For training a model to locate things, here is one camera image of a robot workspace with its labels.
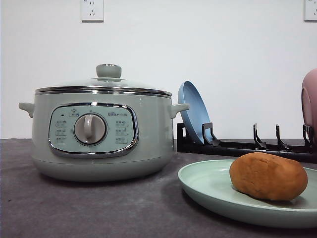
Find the gray countertop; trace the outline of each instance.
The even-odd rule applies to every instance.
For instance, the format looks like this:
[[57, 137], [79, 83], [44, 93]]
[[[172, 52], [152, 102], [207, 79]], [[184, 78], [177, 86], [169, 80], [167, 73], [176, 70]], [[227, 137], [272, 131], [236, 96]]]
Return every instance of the gray countertop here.
[[[175, 153], [161, 171], [125, 181], [79, 183], [40, 174], [30, 139], [1, 140], [2, 238], [317, 237], [317, 229], [255, 226], [215, 214], [181, 188], [184, 165], [235, 157]], [[317, 169], [317, 164], [303, 163]]]

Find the plate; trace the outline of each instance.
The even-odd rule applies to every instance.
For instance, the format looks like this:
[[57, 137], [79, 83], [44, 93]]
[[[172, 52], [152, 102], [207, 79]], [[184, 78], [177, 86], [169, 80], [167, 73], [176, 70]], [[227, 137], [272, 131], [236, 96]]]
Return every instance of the plate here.
[[[180, 112], [189, 136], [195, 143], [204, 144], [203, 124], [210, 119], [205, 104], [195, 86], [190, 82], [184, 82], [178, 90], [178, 103], [188, 103], [189, 110]], [[206, 138], [211, 141], [210, 130], [206, 130]]]
[[210, 160], [178, 171], [185, 192], [205, 208], [225, 217], [267, 227], [317, 227], [317, 170], [305, 168], [308, 185], [291, 201], [254, 199], [235, 190], [229, 169], [234, 160]]

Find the button icon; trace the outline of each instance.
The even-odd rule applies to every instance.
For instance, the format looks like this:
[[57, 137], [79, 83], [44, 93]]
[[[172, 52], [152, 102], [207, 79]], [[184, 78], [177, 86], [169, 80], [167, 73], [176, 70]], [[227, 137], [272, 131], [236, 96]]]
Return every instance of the button icon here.
[[129, 123], [125, 120], [117, 120], [115, 122], [115, 127], [128, 127]]
[[57, 145], [66, 144], [66, 137], [58, 137], [55, 139], [55, 143]]
[[55, 125], [56, 125], [56, 127], [67, 127], [67, 121], [58, 120]]
[[115, 130], [115, 134], [116, 134], [116, 135], [128, 135], [128, 134], [129, 134], [129, 131], [127, 130], [127, 128], [116, 129], [116, 130]]
[[124, 137], [116, 138], [115, 139], [115, 143], [116, 144], [127, 144], [128, 143], [128, 139], [124, 138]]
[[76, 117], [79, 116], [79, 113], [71, 112], [71, 113], [69, 113], [69, 116], [70, 116], [71, 118], [76, 118]]
[[58, 129], [58, 130], [56, 130], [55, 131], [55, 135], [57, 135], [57, 136], [61, 136], [61, 135], [66, 136], [66, 129]]

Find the electrical socket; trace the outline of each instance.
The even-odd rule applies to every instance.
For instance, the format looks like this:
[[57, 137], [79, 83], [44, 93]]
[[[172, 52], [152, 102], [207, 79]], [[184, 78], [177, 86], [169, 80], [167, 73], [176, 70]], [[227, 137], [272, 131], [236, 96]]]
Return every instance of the electrical socket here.
[[304, 2], [304, 21], [317, 21], [317, 0], [305, 0]]
[[104, 0], [81, 0], [81, 20], [104, 21]]

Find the glass lid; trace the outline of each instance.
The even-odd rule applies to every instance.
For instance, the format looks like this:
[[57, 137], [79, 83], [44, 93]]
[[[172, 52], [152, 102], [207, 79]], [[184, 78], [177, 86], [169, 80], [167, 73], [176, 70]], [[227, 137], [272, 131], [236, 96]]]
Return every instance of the glass lid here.
[[144, 94], [159, 94], [171, 96], [170, 92], [151, 88], [149, 85], [121, 79], [121, 67], [114, 64], [97, 66], [97, 78], [60, 84], [52, 87], [39, 88], [36, 94], [49, 93], [111, 93], [130, 92]]

